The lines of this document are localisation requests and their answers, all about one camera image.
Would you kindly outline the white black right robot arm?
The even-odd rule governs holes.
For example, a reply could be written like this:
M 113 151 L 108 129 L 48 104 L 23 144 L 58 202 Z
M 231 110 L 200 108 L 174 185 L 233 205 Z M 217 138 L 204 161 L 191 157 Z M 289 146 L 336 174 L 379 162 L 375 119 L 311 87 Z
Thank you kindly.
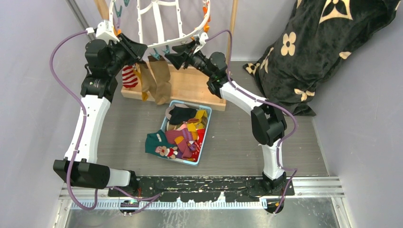
M 287 123 L 284 114 L 276 104 L 268 104 L 262 97 L 247 92 L 237 85 L 227 74 L 226 57 L 214 52 L 206 57 L 196 50 L 193 43 L 173 47 L 173 53 L 165 58 L 176 68 L 192 66 L 208 76 L 209 91 L 223 98 L 250 115 L 252 134 L 262 147 L 264 168 L 262 172 L 265 192 L 276 195 L 286 186 L 287 174 L 282 166 L 282 139 Z

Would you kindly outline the red white striped santa sock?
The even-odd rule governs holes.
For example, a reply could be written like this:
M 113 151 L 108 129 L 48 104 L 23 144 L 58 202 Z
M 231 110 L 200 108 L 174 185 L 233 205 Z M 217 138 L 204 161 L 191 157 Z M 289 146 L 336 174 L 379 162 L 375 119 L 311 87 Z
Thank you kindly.
M 138 85 L 139 79 L 133 66 L 125 66 L 122 70 L 122 84 L 125 88 L 134 88 Z

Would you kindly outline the mustard yellow sock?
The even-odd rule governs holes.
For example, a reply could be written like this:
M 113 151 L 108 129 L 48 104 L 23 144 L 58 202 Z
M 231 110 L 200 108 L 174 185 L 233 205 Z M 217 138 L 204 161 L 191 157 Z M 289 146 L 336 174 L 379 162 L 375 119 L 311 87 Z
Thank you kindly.
M 141 69 L 140 69 L 140 65 L 139 64 L 135 64 L 134 65 L 134 74 L 138 77 L 139 80 L 139 90 L 141 92 L 141 100 L 143 102 L 148 100 L 148 93 L 143 91 L 143 78 L 142 78 L 142 73 L 141 73 Z

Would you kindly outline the teal clothes peg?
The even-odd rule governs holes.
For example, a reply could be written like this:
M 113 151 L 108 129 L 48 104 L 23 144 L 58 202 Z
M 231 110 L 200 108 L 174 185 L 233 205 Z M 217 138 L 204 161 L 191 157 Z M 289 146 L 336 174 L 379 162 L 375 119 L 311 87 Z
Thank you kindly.
M 170 54 L 170 46 L 165 45 L 165 48 L 162 50 L 164 54 Z
M 156 60 L 159 60 L 161 58 L 160 54 L 158 53 L 157 49 L 153 49 L 153 52 L 150 52 L 150 55 L 155 58 Z

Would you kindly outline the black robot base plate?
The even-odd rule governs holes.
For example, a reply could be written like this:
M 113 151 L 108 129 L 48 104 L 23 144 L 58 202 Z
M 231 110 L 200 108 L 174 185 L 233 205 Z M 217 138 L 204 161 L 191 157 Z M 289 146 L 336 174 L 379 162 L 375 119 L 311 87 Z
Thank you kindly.
M 269 213 L 281 212 L 283 195 L 295 194 L 292 183 L 281 177 L 270 181 L 261 176 L 141 176 L 136 188 L 117 187 L 108 191 L 109 197 L 151 198 L 158 195 L 157 202 L 225 203 L 258 202 L 271 197 L 264 206 Z

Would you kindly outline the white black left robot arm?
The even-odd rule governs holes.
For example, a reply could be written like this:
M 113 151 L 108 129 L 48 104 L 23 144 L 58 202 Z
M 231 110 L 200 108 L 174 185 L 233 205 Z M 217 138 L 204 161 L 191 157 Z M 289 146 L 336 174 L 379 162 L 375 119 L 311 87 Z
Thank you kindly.
M 125 66 L 142 60 L 147 46 L 120 33 L 117 41 L 95 39 L 85 46 L 86 76 L 81 84 L 80 114 L 72 142 L 53 170 L 71 187 L 119 188 L 127 196 L 138 192 L 134 171 L 112 169 L 97 163 L 102 125 L 117 88 L 116 76 Z

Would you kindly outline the tan brown sock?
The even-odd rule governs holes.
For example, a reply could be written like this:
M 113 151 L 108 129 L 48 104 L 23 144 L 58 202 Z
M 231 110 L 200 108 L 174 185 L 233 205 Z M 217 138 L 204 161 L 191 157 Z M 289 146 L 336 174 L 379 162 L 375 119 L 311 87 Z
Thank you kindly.
M 142 100 L 146 101 L 148 99 L 148 92 L 152 97 L 156 95 L 156 81 L 145 62 L 138 64 L 141 74 L 141 85 L 142 85 Z
M 148 57 L 149 65 L 153 74 L 150 93 L 157 105 L 165 104 L 171 97 L 172 85 L 170 83 L 171 74 L 166 60 L 160 56 L 156 59 Z

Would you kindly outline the white plastic sock hanger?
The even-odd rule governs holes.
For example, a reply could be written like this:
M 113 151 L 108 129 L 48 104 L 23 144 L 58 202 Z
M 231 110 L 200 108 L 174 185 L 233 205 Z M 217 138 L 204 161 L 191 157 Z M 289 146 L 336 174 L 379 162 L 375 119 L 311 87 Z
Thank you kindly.
M 192 39 L 194 41 L 195 36 L 202 32 L 207 32 L 206 28 L 208 26 L 208 23 L 210 22 L 210 14 L 211 14 L 211 2 L 209 0 L 204 0 L 202 2 L 203 5 L 203 20 L 200 22 L 200 24 L 195 27 L 191 32 L 189 33 L 184 33 L 182 25 L 183 21 L 181 18 L 181 8 L 178 0 L 173 0 L 173 1 L 166 1 L 166 0 L 152 0 L 146 7 L 141 7 L 141 1 L 137 1 L 136 5 L 136 10 L 137 10 L 137 23 L 138 23 L 138 37 L 139 41 L 138 43 L 144 44 L 144 30 L 145 30 L 145 25 L 143 24 L 143 15 L 152 11 L 153 16 L 154 16 L 154 23 L 155 23 L 155 28 L 156 28 L 156 35 L 157 35 L 157 41 L 155 43 L 147 45 L 148 48 L 159 48 L 159 47 L 164 47 L 165 45 L 172 45 L 175 43 L 179 42 L 185 42 L 189 39 Z M 173 7 L 175 9 L 175 14 L 176 14 L 176 25 L 178 28 L 178 37 L 173 38 L 173 39 L 167 39 L 165 37 L 165 32 L 164 32 L 164 27 L 163 27 L 163 21 L 162 21 L 162 16 L 161 16 L 161 11 L 160 7 Z M 108 11 L 108 19 L 113 23 L 114 25 L 114 31 L 116 36 L 119 35 L 120 32 L 119 29 L 115 26 L 114 24 L 114 15 L 118 15 L 119 13 L 115 11 L 115 1 L 112 0 L 110 1 L 109 7 L 113 9 L 113 11 Z

